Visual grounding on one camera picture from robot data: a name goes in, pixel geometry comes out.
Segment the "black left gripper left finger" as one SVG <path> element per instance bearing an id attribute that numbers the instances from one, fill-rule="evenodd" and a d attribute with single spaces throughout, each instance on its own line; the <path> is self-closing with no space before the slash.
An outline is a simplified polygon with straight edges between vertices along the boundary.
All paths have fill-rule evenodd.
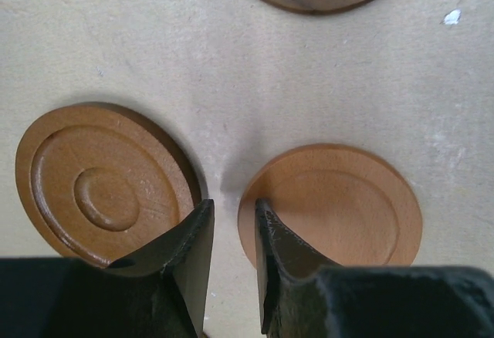
<path id="1" fill-rule="evenodd" d="M 215 222 L 211 199 L 101 269 L 76 258 L 1 260 L 3 337 L 200 337 Z"/>

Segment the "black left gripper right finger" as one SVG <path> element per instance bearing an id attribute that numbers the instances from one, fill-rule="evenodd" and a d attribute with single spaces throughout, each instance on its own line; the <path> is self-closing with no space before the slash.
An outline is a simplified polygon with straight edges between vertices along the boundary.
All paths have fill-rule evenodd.
<path id="1" fill-rule="evenodd" d="M 465 266 L 347 267 L 255 203 L 261 331 L 268 337 L 491 337 L 493 278 Z"/>

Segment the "light wooden coaster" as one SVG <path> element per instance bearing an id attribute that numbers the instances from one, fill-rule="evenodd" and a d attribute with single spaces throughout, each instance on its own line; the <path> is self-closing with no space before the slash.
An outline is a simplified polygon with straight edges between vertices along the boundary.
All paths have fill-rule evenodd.
<path id="1" fill-rule="evenodd" d="M 267 199 L 302 240 L 341 265 L 411 265 L 420 248 L 423 221 L 411 186 L 365 150 L 297 147 L 254 175 L 238 209 L 240 242 L 253 265 L 258 198 Z"/>

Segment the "ringed brown coaster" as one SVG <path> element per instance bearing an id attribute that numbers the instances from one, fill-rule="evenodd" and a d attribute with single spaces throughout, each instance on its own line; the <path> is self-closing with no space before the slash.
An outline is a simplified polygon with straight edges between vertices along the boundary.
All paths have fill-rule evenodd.
<path id="1" fill-rule="evenodd" d="M 106 268 L 182 222 L 201 201 L 198 176 L 173 137 L 112 103 L 49 111 L 15 156 L 22 206 L 61 255 Z"/>

